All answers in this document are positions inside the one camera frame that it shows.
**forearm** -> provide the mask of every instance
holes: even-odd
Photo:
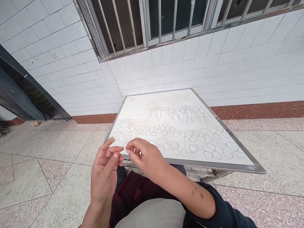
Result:
[[[81,228],[108,228],[112,208],[112,199],[105,202],[91,202],[83,218]]]
[[[196,216],[209,219],[215,214],[212,194],[176,168],[168,165],[157,184],[178,198]]]

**small round object on floor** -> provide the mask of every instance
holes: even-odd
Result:
[[[32,122],[32,126],[34,126],[34,127],[37,127],[39,124],[40,124],[39,121],[33,121],[33,122]]]

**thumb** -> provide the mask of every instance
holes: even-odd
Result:
[[[116,166],[116,162],[118,160],[119,157],[119,153],[115,152],[112,157],[110,157],[110,159],[108,160],[108,163],[105,165],[104,167],[104,172],[107,176],[110,176],[112,170],[114,169],[114,167]]]
[[[127,153],[130,156],[130,159],[132,160],[132,162],[134,162],[135,165],[137,165],[138,167],[141,166],[142,164],[142,160],[140,159],[140,157],[132,150],[127,149]]]

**left hand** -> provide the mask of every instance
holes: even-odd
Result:
[[[114,138],[106,141],[98,150],[91,173],[91,203],[104,202],[114,195],[117,184],[117,166],[123,166],[120,152],[123,147],[109,147]]]

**hand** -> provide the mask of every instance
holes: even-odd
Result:
[[[113,197],[117,184],[117,166],[123,166],[120,152],[123,147],[109,147],[112,137],[98,150],[91,173],[91,203],[104,202]]]
[[[135,138],[129,141],[126,149],[132,162],[134,162],[151,181],[158,184],[162,179],[162,174],[169,166],[159,149],[141,138]]]

